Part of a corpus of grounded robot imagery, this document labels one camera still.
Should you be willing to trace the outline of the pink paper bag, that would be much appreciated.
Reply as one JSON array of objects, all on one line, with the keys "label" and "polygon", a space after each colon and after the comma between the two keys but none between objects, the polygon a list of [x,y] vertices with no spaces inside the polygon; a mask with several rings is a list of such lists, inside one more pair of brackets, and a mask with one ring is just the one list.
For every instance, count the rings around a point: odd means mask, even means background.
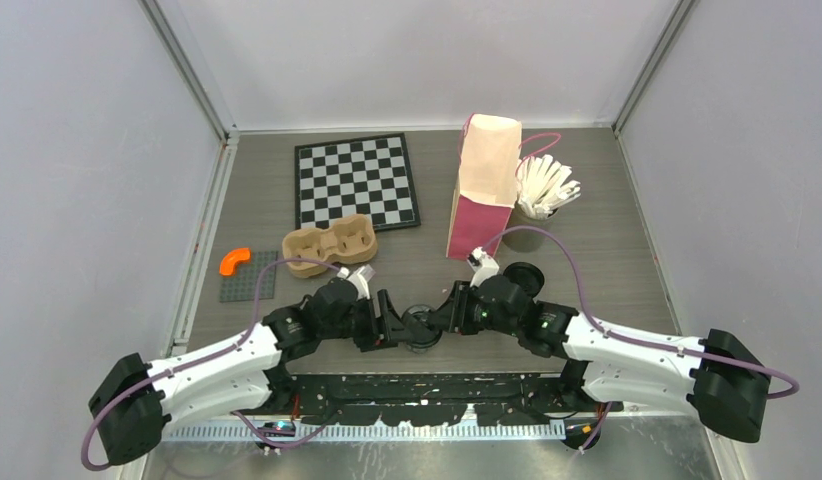
[{"label": "pink paper bag", "polygon": [[465,260],[480,247],[495,255],[501,241],[519,252],[542,243],[528,232],[547,232],[554,218],[532,219],[519,207],[524,160],[538,157],[561,139],[558,132],[523,137],[520,121],[474,113],[464,123],[458,144],[458,177],[449,218],[446,256]]}]

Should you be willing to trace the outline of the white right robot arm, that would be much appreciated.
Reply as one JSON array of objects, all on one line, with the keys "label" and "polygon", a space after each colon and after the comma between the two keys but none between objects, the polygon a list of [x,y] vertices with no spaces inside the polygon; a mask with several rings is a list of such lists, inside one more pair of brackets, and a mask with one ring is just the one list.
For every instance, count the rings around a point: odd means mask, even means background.
[{"label": "white right robot arm", "polygon": [[566,305],[541,301],[540,275],[498,274],[477,286],[457,281],[447,300],[424,313],[436,333],[496,331],[536,356],[564,360],[558,397],[571,410],[629,402],[694,416],[744,443],[761,438],[771,377],[733,334],[654,334],[589,321]]}]

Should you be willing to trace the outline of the stack of black lids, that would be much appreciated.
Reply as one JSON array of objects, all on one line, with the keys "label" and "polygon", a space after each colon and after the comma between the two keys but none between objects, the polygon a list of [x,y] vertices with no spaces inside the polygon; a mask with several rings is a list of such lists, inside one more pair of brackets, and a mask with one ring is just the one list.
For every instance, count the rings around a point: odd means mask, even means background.
[{"label": "stack of black lids", "polygon": [[543,272],[529,262],[514,262],[504,269],[503,275],[532,298],[536,297],[545,285]]}]

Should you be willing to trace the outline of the black coffee cup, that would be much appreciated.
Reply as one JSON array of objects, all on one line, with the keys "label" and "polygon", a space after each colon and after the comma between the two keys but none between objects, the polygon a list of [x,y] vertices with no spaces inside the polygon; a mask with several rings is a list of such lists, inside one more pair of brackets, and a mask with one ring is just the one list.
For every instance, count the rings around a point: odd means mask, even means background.
[{"label": "black coffee cup", "polygon": [[418,304],[410,306],[402,315],[403,326],[410,334],[410,339],[405,344],[414,353],[427,352],[442,338],[442,332],[429,324],[431,312],[430,306]]}]

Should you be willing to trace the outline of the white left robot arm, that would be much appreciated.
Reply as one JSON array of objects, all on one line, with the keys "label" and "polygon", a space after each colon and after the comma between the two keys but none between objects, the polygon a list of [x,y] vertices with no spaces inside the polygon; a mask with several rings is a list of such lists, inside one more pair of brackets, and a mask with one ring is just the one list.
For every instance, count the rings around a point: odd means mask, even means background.
[{"label": "white left robot arm", "polygon": [[285,412],[297,395],[287,363],[313,354],[323,341],[350,339],[369,352],[412,338],[386,291],[372,299],[363,287],[335,278],[200,350],[149,362],[127,355],[88,402],[93,424],[82,463],[92,471],[130,463],[166,434],[230,412]]}]

